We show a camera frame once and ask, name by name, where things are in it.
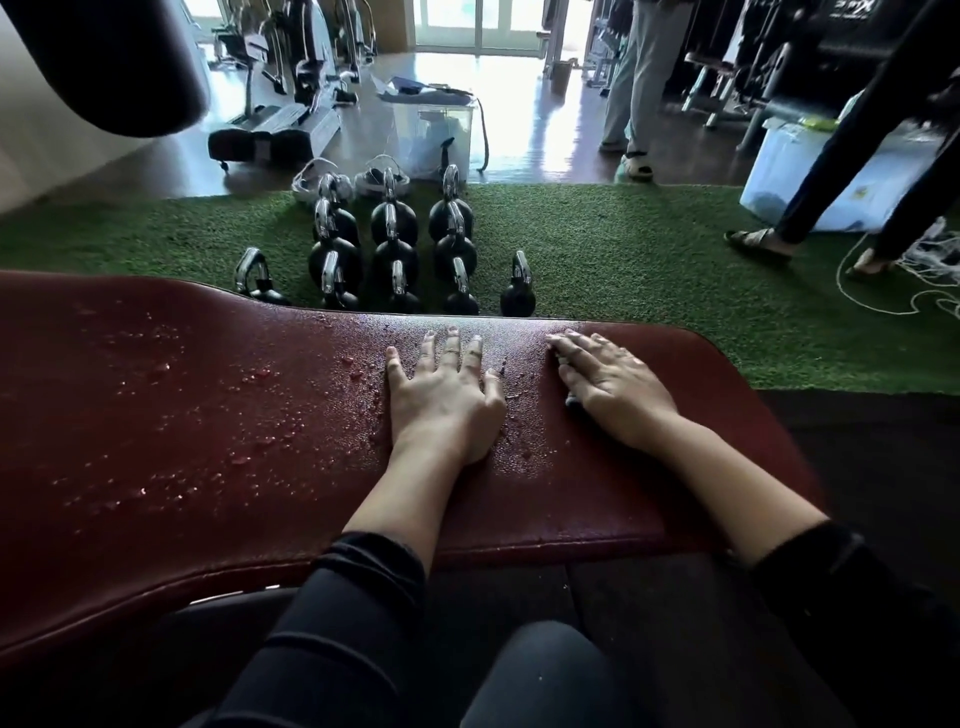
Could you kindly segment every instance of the exercise equipment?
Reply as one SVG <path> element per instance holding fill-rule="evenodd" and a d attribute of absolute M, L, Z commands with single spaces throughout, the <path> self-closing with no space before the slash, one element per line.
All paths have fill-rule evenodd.
<path fill-rule="evenodd" d="M 434 269 L 439 278 L 450 279 L 453 276 L 454 261 L 460 258 L 467 275 L 472 276 L 477 267 L 477 249 L 467 237 L 464 215 L 460 206 L 455 203 L 446 206 L 446 214 L 446 235 L 433 251 Z"/>
<path fill-rule="evenodd" d="M 331 219 L 330 201 L 321 197 L 314 208 L 314 239 L 307 258 L 310 278 L 324 294 L 324 307 L 355 311 L 356 292 L 363 280 L 360 249 L 340 237 Z"/>
<path fill-rule="evenodd" d="M 357 14 L 354 0 L 335 0 L 335 7 L 345 17 Z M 347 45 L 348 68 L 339 69 L 316 0 L 286 0 L 280 10 L 269 0 L 240 0 L 231 9 L 218 40 L 247 67 L 244 111 L 210 134 L 210 158 L 224 171 L 231 161 L 305 164 L 340 129 L 335 107 L 356 103 L 345 86 L 360 81 L 358 45 Z M 272 103 L 254 101 L 254 81 L 261 78 L 273 88 Z"/>
<path fill-rule="evenodd" d="M 504 316 L 527 317 L 533 316 L 536 309 L 534 274 L 527 263 L 527 256 L 523 251 L 516 251 L 510 285 L 500 294 L 500 313 Z"/>
<path fill-rule="evenodd" d="M 470 294 L 470 278 L 461 257 L 453 258 L 453 285 L 456 290 L 446 297 L 444 313 L 458 316 L 479 314 L 480 303 Z"/>
<path fill-rule="evenodd" d="M 255 268 L 254 284 L 250 289 L 250 273 Z M 274 288 L 274 281 L 270 278 L 270 269 L 267 267 L 267 257 L 259 248 L 248 248 L 233 273 L 233 282 L 237 293 L 250 296 L 255 301 L 273 303 L 275 305 L 290 305 L 290 300 Z"/>
<path fill-rule="evenodd" d="M 396 207 L 387 204 L 385 210 L 387 237 L 373 252 L 373 274 L 378 282 L 390 286 L 391 311 L 415 313 L 420 310 L 420 301 L 409 287 L 417 283 L 420 275 L 420 257 L 417 249 L 397 234 Z"/>
<path fill-rule="evenodd" d="M 430 208 L 430 219 L 427 229 L 435 243 L 439 243 L 446 235 L 449 213 L 447 208 L 453 204 L 460 208 L 464 217 L 464 234 L 473 237 L 473 210 L 460 197 L 460 170 L 456 164 L 448 164 L 444 170 L 444 198 Z"/>
<path fill-rule="evenodd" d="M 0 547 L 16 554 L 0 559 L 0 581 L 16 585 L 0 599 L 2 667 L 196 599 L 301 584 L 390 456 L 386 382 L 368 362 L 395 346 L 411 372 L 423 333 L 450 324 L 483 336 L 488 364 L 507 361 L 520 397 L 458 482 L 438 570 L 727 547 L 670 471 L 567 414 L 543 345 L 565 328 L 630 349 L 687 418 L 823 503 L 758 393 L 692 331 L 343 314 L 184 280 L 11 271 L 0 307 L 0 340 L 16 342 L 0 360 L 16 393 L 0 398 L 0 510 L 15 514 Z"/>
<path fill-rule="evenodd" d="M 46 82 L 94 126 L 152 138 L 204 118 L 210 106 L 204 56 L 180 2 L 0 5 Z"/>
<path fill-rule="evenodd" d="M 383 171 L 383 190 L 383 202 L 373 209 L 373 214 L 370 216 L 373 239 L 387 239 L 387 208 L 393 207 L 396 212 L 397 237 L 405 243 L 417 245 L 417 238 L 420 236 L 417 213 L 412 207 L 396 198 L 396 175 L 390 167 Z"/>

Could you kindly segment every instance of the foot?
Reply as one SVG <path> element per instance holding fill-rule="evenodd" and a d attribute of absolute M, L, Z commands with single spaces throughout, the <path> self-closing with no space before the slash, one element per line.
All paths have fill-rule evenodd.
<path fill-rule="evenodd" d="M 886 273 L 894 267 L 893 260 L 881 260 L 876 257 L 873 248 L 868 248 L 860 258 L 853 264 L 852 268 L 847 269 L 847 276 L 850 278 L 866 278 Z"/>
<path fill-rule="evenodd" d="M 763 251 L 782 258 L 791 258 L 797 252 L 797 246 L 785 243 L 773 228 L 761 231 L 728 231 L 724 239 L 735 248 L 745 252 Z"/>
<path fill-rule="evenodd" d="M 627 140 L 614 139 L 613 141 L 601 141 L 597 151 L 602 155 L 622 155 L 627 151 Z"/>
<path fill-rule="evenodd" d="M 646 155 L 627 152 L 623 156 L 623 173 L 634 182 L 649 182 L 654 178 L 654 170 L 646 162 Z"/>

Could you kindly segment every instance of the black sleeve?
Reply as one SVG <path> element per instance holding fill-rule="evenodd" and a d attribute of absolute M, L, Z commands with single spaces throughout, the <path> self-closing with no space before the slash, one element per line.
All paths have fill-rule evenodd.
<path fill-rule="evenodd" d="M 858 534 L 823 523 L 769 554 L 754 579 L 861 728 L 955 719 L 960 620 Z"/>
<path fill-rule="evenodd" d="M 373 533 L 344 534 L 206 725 L 394 725 L 425 589 L 410 549 Z"/>

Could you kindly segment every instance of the person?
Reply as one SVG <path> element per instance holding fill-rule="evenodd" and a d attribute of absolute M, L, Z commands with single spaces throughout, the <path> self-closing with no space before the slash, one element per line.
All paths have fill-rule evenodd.
<path fill-rule="evenodd" d="M 634 18 L 610 84 L 602 154 L 622 154 L 632 180 L 648 182 L 645 160 L 663 87 L 673 73 L 693 12 L 687 0 L 634 0 Z"/>
<path fill-rule="evenodd" d="M 850 113 L 843 118 L 807 173 L 774 228 L 728 231 L 735 248 L 775 261 L 788 261 L 820 216 L 853 181 L 883 139 L 927 97 L 943 89 L 960 66 L 960 3 L 927 0 L 890 58 L 877 70 Z M 900 200 L 876 242 L 854 263 L 849 275 L 873 276 L 890 270 L 906 250 L 960 197 L 955 170 L 960 161 L 957 133 Z"/>
<path fill-rule="evenodd" d="M 412 378 L 386 350 L 394 448 L 386 472 L 317 560 L 263 647 L 197 725 L 387 726 L 423 614 L 444 509 L 460 470 L 482 460 L 507 411 L 483 342 L 461 359 L 427 332 Z M 730 539 L 806 659 L 861 726 L 949 722 L 960 685 L 960 622 L 899 581 L 863 539 L 685 419 L 656 374 L 594 334 L 547 337 L 559 376 L 622 444 L 672 468 Z M 479 386 L 480 378 L 484 386 Z M 503 647 L 464 728 L 649 725 L 601 652 L 556 622 Z"/>

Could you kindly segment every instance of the forearm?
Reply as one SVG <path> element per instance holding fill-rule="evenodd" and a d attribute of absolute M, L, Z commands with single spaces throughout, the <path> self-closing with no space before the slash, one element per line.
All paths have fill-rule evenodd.
<path fill-rule="evenodd" d="M 446 502 L 460 474 L 463 455 L 440 444 L 399 440 L 390 464 L 344 527 L 344 532 L 379 533 L 410 547 L 429 573 Z"/>
<path fill-rule="evenodd" d="M 746 564 L 827 520 L 712 430 L 677 416 L 663 433 L 657 456 L 703 504 Z"/>

